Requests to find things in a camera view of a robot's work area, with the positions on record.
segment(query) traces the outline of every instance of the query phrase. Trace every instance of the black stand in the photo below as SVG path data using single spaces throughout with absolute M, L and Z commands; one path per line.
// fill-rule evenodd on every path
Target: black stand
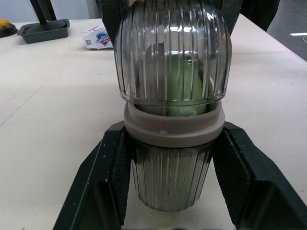
M 30 0 L 39 23 L 24 25 L 17 35 L 21 35 L 26 43 L 49 41 L 68 37 L 70 23 L 67 19 L 47 22 L 37 0 Z

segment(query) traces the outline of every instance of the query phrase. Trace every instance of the white tabletop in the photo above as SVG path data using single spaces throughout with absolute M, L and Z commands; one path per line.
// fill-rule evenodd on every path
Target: white tabletop
M 113 50 L 86 50 L 73 21 L 68 38 L 27 45 L 0 39 L 0 229 L 49 230 L 76 172 L 113 123 L 123 119 Z M 223 108 L 307 203 L 307 63 L 240 16 Z M 199 201 L 161 213 L 138 200 L 133 182 L 126 229 L 233 229 L 213 164 Z

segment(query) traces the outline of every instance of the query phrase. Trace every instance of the black plastic holder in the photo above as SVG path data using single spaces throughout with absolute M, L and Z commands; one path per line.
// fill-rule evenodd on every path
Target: black plastic holder
M 50 41 L 50 40 L 68 37 L 68 28 L 70 27 L 69 20 L 68 19 L 61 19 L 61 20 L 57 20 L 57 21 L 64 22 L 66 25 L 63 28 L 60 28 L 60 29 L 26 34 L 27 30 L 40 25 L 40 23 L 27 24 L 27 25 L 23 25 L 20 28 L 17 35 L 20 35 L 27 44 Z

